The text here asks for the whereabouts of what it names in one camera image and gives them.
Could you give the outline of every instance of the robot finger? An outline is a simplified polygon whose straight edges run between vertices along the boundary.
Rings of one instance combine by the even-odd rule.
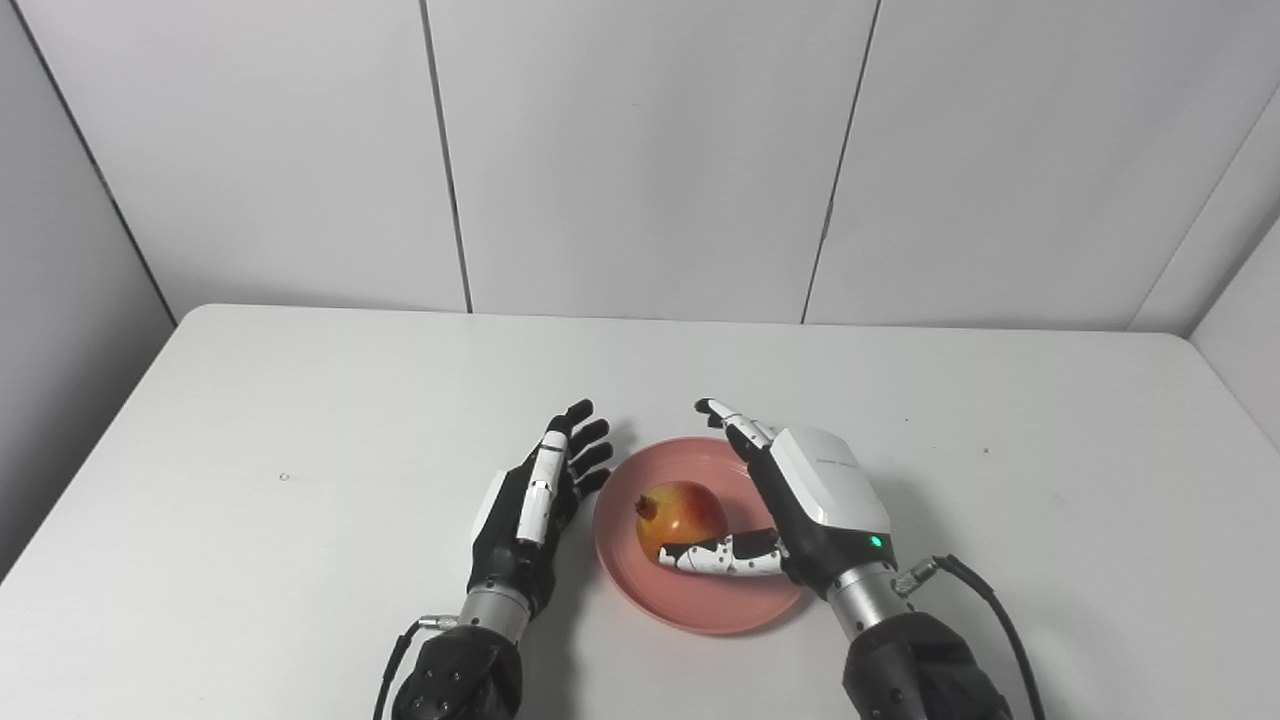
[[[591,468],[599,465],[613,457],[613,443],[602,442],[599,445],[593,445],[591,447],[582,451],[572,462],[570,462],[568,470],[575,478],[581,478]]]
[[[577,457],[589,445],[604,439],[607,434],[609,434],[608,420],[604,418],[591,420],[568,438],[568,456]]]
[[[602,487],[604,487],[604,480],[609,479],[612,470],[607,468],[591,470],[590,473],[586,474],[586,477],[579,480],[576,486],[573,486],[573,489],[576,491],[575,495],[577,495],[579,498],[584,498],[591,495],[593,492],[599,491]]]
[[[577,425],[582,420],[590,418],[591,413],[595,413],[595,405],[589,398],[584,397],[573,405],[570,405],[568,410],[564,411],[564,418],[568,419],[568,428],[564,430],[564,434],[568,434],[568,430],[571,430],[573,425]]]

